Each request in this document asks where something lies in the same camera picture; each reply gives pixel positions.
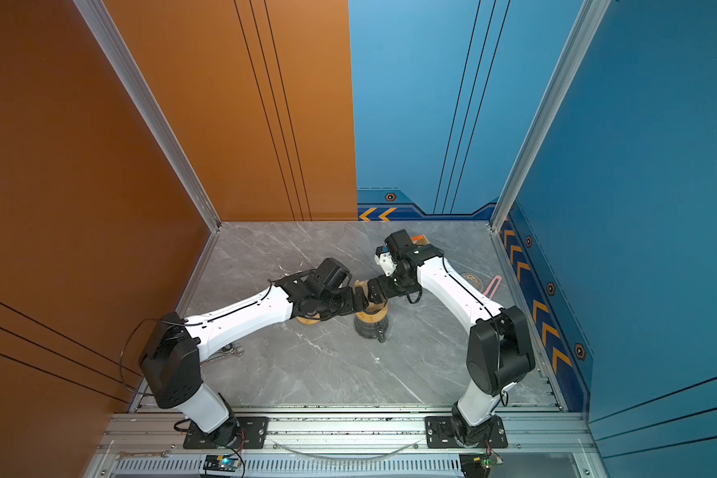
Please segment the grey ribbed glass pitcher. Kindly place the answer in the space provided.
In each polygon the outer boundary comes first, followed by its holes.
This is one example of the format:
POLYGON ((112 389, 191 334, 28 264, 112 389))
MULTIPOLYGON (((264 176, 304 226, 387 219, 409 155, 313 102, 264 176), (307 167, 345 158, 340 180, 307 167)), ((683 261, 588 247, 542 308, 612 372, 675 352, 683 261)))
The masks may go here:
POLYGON ((365 322, 358 316, 354 318, 354 328, 360 337, 368 340, 377 340, 381 344, 388 338, 389 326, 390 321, 388 318, 383 318, 375 323, 365 322))

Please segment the orange coffee filter box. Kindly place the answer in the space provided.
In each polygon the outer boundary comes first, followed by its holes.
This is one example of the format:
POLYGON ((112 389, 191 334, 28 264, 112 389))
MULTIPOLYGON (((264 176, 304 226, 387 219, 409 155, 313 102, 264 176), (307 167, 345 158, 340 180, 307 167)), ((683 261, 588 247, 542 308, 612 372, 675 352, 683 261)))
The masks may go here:
POLYGON ((429 243, 429 241, 424 235, 414 236, 412 237, 411 241, 415 245, 428 245, 429 243))

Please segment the brown paper coffee filter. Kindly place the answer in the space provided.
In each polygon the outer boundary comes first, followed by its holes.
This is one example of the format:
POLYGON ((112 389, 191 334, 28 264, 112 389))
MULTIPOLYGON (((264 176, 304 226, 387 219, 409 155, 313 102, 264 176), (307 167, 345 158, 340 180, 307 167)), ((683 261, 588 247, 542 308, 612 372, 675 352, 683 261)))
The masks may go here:
POLYGON ((362 289, 364 291, 364 294, 368 296, 368 281, 357 281, 355 287, 358 289, 362 289))

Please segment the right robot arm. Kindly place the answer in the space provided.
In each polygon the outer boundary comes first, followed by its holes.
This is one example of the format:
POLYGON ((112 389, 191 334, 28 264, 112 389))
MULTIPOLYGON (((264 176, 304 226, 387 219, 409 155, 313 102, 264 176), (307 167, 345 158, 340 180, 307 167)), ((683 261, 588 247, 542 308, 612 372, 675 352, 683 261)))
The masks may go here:
POLYGON ((453 425, 463 439, 484 428, 510 390, 536 368, 526 315, 505 308, 468 283, 432 244, 417 244, 405 230, 386 237, 376 249, 382 276, 368 281, 368 300, 404 297, 414 303, 425 293, 440 300, 468 334, 464 395, 452 408, 453 425))

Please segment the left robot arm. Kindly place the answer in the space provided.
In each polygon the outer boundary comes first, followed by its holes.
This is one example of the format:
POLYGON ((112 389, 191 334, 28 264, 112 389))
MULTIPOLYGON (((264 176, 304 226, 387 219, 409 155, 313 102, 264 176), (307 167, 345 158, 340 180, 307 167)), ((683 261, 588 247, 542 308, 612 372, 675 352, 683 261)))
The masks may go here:
POLYGON ((269 326, 293 319, 328 321, 362 312, 366 292, 334 258, 315 269, 269 282, 262 292, 213 312, 157 321, 139 366, 161 409, 183 413, 203 433, 235 436, 238 419, 218 392, 205 384, 201 365, 224 347, 269 326))

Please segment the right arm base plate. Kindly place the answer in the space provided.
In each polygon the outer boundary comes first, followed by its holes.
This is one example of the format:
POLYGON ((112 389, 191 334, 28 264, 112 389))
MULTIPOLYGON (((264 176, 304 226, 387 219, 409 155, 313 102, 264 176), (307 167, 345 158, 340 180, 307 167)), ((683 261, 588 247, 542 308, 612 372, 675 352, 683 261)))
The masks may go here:
POLYGON ((424 420, 427 447, 506 449, 507 432, 500 416, 492 415, 482 424, 471 426, 464 419, 442 415, 424 420))

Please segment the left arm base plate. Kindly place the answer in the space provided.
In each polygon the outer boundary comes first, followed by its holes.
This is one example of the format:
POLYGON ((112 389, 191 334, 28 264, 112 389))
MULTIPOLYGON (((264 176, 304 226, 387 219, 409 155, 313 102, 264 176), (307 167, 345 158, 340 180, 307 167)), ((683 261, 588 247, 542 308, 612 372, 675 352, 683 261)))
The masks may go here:
POLYGON ((242 416, 230 418, 213 432, 203 431, 193 420, 187 427, 175 424, 184 433, 184 449, 234 449, 258 450, 265 444, 269 418, 266 416, 242 416))

